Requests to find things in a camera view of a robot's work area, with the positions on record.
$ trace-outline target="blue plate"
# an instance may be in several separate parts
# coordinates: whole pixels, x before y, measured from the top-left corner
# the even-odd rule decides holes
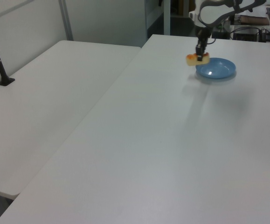
[[[197,73],[207,78],[227,78],[235,73],[235,64],[223,58],[213,57],[209,63],[196,65]]]

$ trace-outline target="food item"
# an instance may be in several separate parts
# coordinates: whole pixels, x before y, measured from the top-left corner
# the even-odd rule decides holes
[[[207,64],[207,63],[209,63],[209,53],[205,53],[203,55],[202,62],[197,60],[197,55],[196,54],[187,55],[186,60],[187,60],[187,64],[189,66]]]

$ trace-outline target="table leg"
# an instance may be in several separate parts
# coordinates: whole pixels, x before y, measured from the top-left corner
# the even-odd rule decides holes
[[[164,0],[164,35],[170,35],[170,0]]]

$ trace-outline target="white table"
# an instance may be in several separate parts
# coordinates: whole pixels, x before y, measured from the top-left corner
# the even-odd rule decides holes
[[[214,82],[195,42],[152,36],[0,224],[270,223],[270,44],[216,40]]]
[[[0,86],[0,195],[14,199],[140,48],[61,41]]]

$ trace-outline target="cable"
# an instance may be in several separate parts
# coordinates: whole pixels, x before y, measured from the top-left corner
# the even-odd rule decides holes
[[[261,29],[259,29],[257,27],[240,27],[238,29],[235,29],[235,30],[231,31],[229,34],[232,34],[232,33],[237,32],[237,31],[246,30],[246,29],[258,29],[259,32],[261,31]]]
[[[214,41],[212,41],[211,43],[208,43],[208,45],[209,45],[209,44],[213,44],[213,43],[215,42],[215,40],[216,40],[216,39],[214,39]]]

